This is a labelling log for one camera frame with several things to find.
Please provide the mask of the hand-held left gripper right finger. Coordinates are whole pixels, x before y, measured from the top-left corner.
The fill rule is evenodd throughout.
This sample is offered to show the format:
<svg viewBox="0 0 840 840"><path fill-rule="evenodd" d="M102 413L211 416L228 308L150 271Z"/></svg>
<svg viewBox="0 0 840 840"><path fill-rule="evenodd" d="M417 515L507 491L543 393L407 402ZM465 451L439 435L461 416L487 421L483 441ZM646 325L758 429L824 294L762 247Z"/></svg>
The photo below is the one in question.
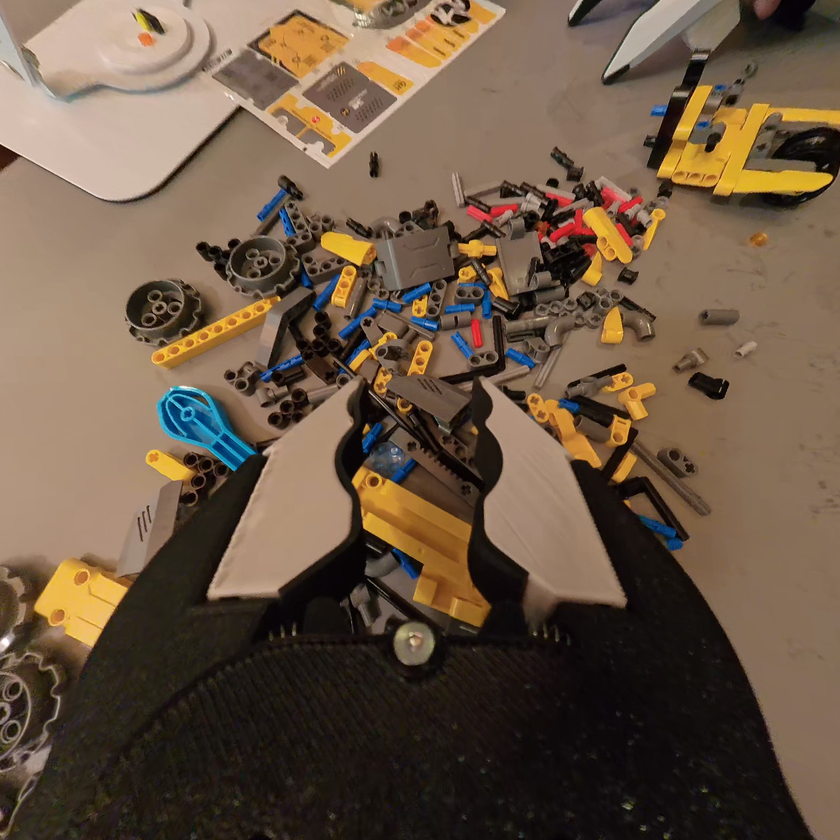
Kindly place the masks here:
<svg viewBox="0 0 840 840"><path fill-rule="evenodd" d="M495 606L529 624L562 602L624 608L627 597L573 470L573 460L487 378L471 415L482 488L469 538L469 575Z"/></svg>

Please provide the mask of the yellow beam assembly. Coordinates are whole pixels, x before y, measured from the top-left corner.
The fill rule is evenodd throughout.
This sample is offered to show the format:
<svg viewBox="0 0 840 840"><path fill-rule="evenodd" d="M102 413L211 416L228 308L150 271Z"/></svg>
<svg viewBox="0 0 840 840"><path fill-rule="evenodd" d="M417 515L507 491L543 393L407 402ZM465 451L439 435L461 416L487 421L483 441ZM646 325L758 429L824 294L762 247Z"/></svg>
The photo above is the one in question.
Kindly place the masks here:
<svg viewBox="0 0 840 840"><path fill-rule="evenodd" d="M353 487L364 529L421 564L414 601L481 627L490 605L469 574L470 525L365 467Z"/></svg>

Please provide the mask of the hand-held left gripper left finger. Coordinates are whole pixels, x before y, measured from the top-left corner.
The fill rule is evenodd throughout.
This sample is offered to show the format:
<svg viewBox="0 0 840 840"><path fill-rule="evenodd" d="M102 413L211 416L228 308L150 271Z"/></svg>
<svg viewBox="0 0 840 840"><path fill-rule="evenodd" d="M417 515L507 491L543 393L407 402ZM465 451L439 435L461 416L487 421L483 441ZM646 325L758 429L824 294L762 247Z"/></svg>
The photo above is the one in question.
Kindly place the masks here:
<svg viewBox="0 0 840 840"><path fill-rule="evenodd" d="M208 587L209 601L273 596L314 570L351 535L351 492L340 446L363 423L354 377L266 451L245 512Z"/></svg>

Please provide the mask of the small yellow brick assembly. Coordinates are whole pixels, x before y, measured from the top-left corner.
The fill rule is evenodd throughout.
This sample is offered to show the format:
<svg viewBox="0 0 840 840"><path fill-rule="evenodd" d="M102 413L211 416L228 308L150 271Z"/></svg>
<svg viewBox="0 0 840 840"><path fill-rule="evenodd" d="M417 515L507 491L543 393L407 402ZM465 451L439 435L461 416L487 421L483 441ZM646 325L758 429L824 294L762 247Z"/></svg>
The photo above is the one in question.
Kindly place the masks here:
<svg viewBox="0 0 840 840"><path fill-rule="evenodd" d="M734 82L702 85L710 53L695 51L661 117L646 138L647 166L662 182L710 189L718 198L758 196L774 207L798 207L822 195L838 176L839 111L739 106L749 64Z"/></svg>

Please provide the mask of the white book stand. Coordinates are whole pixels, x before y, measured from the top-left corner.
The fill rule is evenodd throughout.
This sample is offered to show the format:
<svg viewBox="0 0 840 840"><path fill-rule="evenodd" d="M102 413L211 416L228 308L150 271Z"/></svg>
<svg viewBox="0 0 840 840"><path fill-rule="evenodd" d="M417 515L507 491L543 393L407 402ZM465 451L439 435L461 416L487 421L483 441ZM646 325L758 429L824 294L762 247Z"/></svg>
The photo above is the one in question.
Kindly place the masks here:
<svg viewBox="0 0 840 840"><path fill-rule="evenodd" d="M210 12L192 2L58 2L23 38L23 2L2 2L2 146L112 203L152 194L236 111L205 76ZM144 32L140 7L164 35Z"/></svg>

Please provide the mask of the yellow holed brick panel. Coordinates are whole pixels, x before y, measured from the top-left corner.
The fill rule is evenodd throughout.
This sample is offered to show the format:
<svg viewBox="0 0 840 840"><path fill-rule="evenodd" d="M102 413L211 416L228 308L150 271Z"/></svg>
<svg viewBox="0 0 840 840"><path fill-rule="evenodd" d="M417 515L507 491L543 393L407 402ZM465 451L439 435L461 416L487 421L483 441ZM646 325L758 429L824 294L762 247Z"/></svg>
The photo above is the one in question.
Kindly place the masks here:
<svg viewBox="0 0 840 840"><path fill-rule="evenodd" d="M93 648L132 582L78 559L60 563L35 602L51 627Z"/></svg>

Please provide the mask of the yellow grey sticker sheet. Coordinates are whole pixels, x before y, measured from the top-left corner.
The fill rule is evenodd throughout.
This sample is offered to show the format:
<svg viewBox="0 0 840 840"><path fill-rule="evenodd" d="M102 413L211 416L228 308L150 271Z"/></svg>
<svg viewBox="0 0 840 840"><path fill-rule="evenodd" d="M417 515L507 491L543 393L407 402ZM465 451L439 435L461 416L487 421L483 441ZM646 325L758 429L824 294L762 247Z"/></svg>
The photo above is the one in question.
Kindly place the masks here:
<svg viewBox="0 0 840 840"><path fill-rule="evenodd" d="M279 2L208 76L330 168L505 13L487 1Z"/></svg>

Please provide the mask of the grey vented brick panel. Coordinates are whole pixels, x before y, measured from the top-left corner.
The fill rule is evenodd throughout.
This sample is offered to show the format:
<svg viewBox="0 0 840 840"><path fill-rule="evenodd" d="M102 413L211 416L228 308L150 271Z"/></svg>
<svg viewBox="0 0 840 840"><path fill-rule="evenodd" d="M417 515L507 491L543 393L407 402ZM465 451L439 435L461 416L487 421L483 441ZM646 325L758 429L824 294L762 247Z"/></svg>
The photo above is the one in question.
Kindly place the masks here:
<svg viewBox="0 0 840 840"><path fill-rule="evenodd" d="M168 542L175 529L181 493L182 483L169 481L135 512L119 556L117 576L139 574Z"/></svg>

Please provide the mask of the pile of small brick pieces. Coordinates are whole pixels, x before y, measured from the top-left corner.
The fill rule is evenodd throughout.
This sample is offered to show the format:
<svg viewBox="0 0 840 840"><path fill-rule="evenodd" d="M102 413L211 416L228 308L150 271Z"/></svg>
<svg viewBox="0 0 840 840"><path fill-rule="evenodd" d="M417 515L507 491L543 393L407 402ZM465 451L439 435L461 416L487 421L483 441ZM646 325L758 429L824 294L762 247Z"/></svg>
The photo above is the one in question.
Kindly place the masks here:
<svg viewBox="0 0 840 840"><path fill-rule="evenodd" d="M204 316L164 347L149 344L153 364L174 369L261 327L256 358L224 379L269 409L270 426L298 424L357 373L374 394L362 444L373 469L398 484L421 466L471 507L481 479L467 398L486 376L622 499L645 497L656 515L639 518L669 549L686 543L687 530L651 479L631 477L642 460L707 513L681 483L696 472L692 461L677 448L654 455L637 442L634 423L646 416L655 386L616 364L572 381L559 400L539 391L579 330L597 331L604 344L655 337L650 310L603 286L603 263L621 264L618 283L636 281L629 266L652 244L675 184L661 182L646 202L604 177L572 192L559 192L556 180L503 181L465 197L481 221L467 236L440 222L435 201L375 226L348 218L346 234L331 217L303 213L294 182L282 176L278 184L254 237L296 248L299 285L282 297L247 297L247 306L215 322Z"/></svg>

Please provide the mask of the light blue brick separator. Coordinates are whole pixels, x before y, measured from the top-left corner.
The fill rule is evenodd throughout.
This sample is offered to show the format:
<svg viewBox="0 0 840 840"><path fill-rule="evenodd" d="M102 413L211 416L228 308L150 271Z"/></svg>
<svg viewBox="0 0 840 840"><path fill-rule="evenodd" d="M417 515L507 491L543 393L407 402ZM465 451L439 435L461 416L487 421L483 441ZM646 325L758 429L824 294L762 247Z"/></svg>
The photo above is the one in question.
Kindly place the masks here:
<svg viewBox="0 0 840 840"><path fill-rule="evenodd" d="M164 432L181 443L205 449L237 470L257 451L236 435L224 406L205 391L174 386L157 403Z"/></svg>

